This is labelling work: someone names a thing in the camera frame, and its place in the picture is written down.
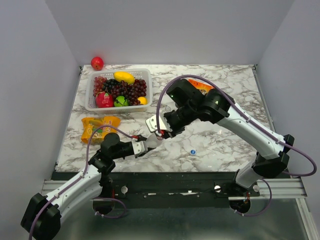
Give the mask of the bottle with red label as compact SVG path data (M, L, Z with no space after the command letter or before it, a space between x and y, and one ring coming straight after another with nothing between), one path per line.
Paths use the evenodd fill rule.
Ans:
M150 135L145 141L144 141L144 146L145 146L145 153L148 153L156 148L158 148L162 142L163 138L160 136L157 136L155 133Z

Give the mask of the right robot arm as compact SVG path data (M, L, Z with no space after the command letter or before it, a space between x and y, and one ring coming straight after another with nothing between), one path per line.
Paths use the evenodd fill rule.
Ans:
M163 115L171 129L164 132L165 138L175 137L185 126L200 120L228 129L256 149L255 160L238 170L230 183L234 195L243 195L257 180L275 178L287 168L294 137L266 128L229 95L216 88L203 94L185 78L175 81L165 92L177 106L177 110Z

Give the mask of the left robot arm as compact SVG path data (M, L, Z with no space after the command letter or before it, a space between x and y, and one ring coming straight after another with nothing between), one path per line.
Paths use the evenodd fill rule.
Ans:
M52 240L65 220L83 204L110 194L111 185L101 178L115 168L115 159L143 155L149 145L150 140L141 135L122 142L117 133L107 134L95 155L87 157L83 170L52 192L37 193L30 199L20 223L29 233L28 238Z

